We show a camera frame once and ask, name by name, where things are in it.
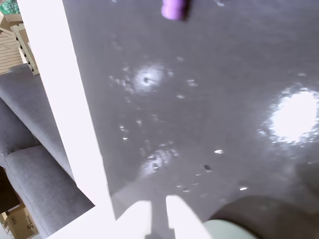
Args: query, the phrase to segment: purple object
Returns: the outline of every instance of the purple object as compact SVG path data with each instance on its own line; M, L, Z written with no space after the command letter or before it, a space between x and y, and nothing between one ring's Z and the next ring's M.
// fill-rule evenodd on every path
M170 20L181 20L184 18L187 0L163 0L161 8L162 15Z

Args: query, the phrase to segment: gray couch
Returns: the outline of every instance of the gray couch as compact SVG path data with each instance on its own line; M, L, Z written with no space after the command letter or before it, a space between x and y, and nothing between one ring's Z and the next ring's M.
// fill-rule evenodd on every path
M40 76L0 75L0 166L42 238L94 205L77 188Z

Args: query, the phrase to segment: cardboard box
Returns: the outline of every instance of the cardboard box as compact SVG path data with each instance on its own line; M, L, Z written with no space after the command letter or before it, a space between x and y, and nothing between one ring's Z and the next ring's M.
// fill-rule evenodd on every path
M34 221L24 205L7 215L4 226L9 228L15 239L27 239L38 234Z
M22 17L20 13L4 15L8 22L21 23Z

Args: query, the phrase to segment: gray table surface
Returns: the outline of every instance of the gray table surface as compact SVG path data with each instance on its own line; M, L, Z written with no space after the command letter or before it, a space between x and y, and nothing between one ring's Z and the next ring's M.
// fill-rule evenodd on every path
M150 238L173 238L178 194L203 222L318 238L319 1L224 3L170 21L160 0L64 0L116 216L150 200Z

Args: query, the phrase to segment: pale green object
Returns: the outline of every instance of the pale green object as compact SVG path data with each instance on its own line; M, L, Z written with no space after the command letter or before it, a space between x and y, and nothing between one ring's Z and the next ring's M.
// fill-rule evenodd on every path
M224 220L210 220L204 223L212 239L258 239L246 229Z
M0 11L4 15L20 13L20 9L16 0L6 0L0 5Z

